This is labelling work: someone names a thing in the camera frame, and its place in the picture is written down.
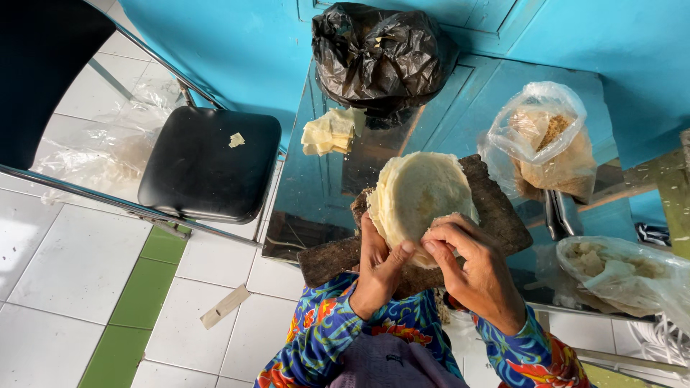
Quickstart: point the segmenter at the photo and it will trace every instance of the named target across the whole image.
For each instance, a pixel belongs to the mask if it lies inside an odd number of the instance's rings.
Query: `fingernail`
[[[410,241],[403,241],[401,244],[401,248],[403,251],[407,253],[412,253],[415,251],[415,245]]]
[[[424,243],[424,249],[426,249],[426,251],[429,253],[433,253],[436,250],[436,246],[434,245],[434,243],[429,241]]]

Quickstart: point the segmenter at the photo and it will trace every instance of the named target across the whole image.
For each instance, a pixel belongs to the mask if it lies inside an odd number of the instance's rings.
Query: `black plastic bag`
[[[343,106],[366,108],[378,126],[429,102],[448,80],[458,46],[422,11],[336,3],[311,22],[320,88]]]

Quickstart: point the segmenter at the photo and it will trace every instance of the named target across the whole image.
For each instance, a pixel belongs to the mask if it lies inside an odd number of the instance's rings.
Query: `wooden cutting board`
[[[479,226],[500,241],[506,255],[529,248],[533,243],[532,236],[513,209],[508,197],[503,194],[496,182],[489,179],[486,164],[480,156],[475,154],[463,157],[460,164],[472,189],[472,200],[480,218]],[[362,214],[366,211],[366,193],[367,190],[362,191],[351,205],[358,228],[361,225]],[[297,259],[306,285],[312,288],[321,286],[359,264],[361,245],[361,237],[357,235],[300,251]],[[406,265],[393,298],[399,300],[425,289],[443,286],[443,274],[439,268],[423,269]]]

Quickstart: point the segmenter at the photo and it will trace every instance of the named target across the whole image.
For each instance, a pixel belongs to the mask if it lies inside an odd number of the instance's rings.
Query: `person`
[[[592,387],[572,348],[545,332],[513,284],[496,240],[454,214],[420,243],[436,259],[445,300],[467,308],[500,387]],[[388,247],[362,216],[359,276],[304,288],[285,346],[255,387],[468,387],[444,339],[433,292],[391,300],[415,245]],[[453,251],[466,259],[461,268]]]

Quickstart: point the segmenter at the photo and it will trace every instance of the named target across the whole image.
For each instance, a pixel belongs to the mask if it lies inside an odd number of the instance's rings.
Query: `floral patterned sleeve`
[[[340,354],[362,331],[364,321],[350,308],[352,279],[340,277],[324,286],[304,287],[286,344],[254,387],[323,387],[335,377]]]
[[[447,304],[460,307],[448,293],[444,299]],[[506,336],[484,318],[470,313],[486,344],[489,362],[503,380],[500,388],[595,388],[575,351],[544,331],[530,306],[524,327],[514,336]]]
[[[427,348],[446,370],[462,378],[444,340],[433,292],[426,290],[403,300],[391,300],[364,322],[348,299],[357,276],[343,273],[326,284],[304,287],[285,346],[259,374],[254,387],[323,387],[339,372],[339,355],[360,333],[391,334]]]

